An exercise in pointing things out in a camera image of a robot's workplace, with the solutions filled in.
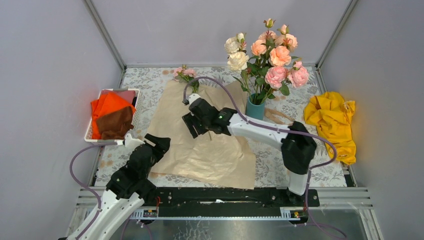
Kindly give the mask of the peach kraft wrapping paper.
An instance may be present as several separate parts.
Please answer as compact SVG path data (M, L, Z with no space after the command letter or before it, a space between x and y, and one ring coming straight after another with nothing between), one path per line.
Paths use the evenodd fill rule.
M228 187L253 189L256 156L244 137L207 132L193 138L183 122L185 84L170 80L160 97L147 133L170 138L170 148L156 163L150 180L158 187Z

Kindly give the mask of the brown paper ribbon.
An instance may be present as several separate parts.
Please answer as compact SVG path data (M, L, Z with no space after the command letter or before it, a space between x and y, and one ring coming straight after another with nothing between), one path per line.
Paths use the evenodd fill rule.
M279 125L291 125L295 121L292 117L267 107L264 109L264 116Z

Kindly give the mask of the peach rose stem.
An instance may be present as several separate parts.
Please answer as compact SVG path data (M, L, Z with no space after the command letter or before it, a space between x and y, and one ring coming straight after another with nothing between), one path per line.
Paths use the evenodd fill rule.
M251 60L248 64L249 75L253 79L254 94L250 100L255 105L263 104L269 95L273 93L272 87L266 81L266 74L272 67L270 53L275 48L276 33L271 30L275 24L272 18L263 21L266 31L261 33L258 39L251 45Z

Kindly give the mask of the pink bud rose stem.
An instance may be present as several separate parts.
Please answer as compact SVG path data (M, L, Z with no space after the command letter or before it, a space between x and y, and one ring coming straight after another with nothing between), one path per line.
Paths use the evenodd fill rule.
M300 61L294 61L291 70L288 66L292 62L290 55L298 46L297 38L290 34L289 26L283 24L277 29L280 36L274 39L275 47L269 53L268 62L271 67L267 70L265 81L273 90L279 90L283 86L283 81L289 79L292 72L301 68Z

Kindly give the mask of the cream rose stem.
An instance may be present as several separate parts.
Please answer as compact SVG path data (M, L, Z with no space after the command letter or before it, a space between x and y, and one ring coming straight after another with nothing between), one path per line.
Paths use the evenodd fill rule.
M244 32L237 33L235 36L228 38L224 43L224 50L227 53L227 67L233 72L240 73L241 79L236 78L236 80L240 82L242 90L248 92L249 100L253 102L253 75L251 69L248 68L250 57L247 55L246 47L247 43Z

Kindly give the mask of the large pink rose stem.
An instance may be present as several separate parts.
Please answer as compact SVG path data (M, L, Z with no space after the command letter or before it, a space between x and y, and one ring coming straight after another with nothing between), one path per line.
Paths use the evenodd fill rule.
M255 100L262 104L266 99L274 99L274 92L288 96L290 94L289 85L295 89L300 88L308 83L309 77L308 70L300 60L295 60L289 67L268 67L264 75L257 78L260 84L257 84L259 88Z

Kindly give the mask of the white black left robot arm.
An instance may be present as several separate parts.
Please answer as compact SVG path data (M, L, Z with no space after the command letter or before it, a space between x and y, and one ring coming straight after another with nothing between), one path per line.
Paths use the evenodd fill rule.
M157 188L148 176L170 149L171 138L146 134L140 140L127 133L124 140L115 144L132 153L126 164L112 174L102 194L71 174L75 182L96 197L97 203L82 224L67 236L68 240L108 240L130 214L155 200Z

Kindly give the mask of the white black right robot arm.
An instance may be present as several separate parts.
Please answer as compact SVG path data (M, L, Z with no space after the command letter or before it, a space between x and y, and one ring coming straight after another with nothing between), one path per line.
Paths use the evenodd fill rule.
M317 144L302 123L272 124L232 108L218 110L196 93L182 102L189 109L182 119L193 138L213 132L253 139L281 151L283 164L289 171L287 201L299 206L307 199L309 165Z

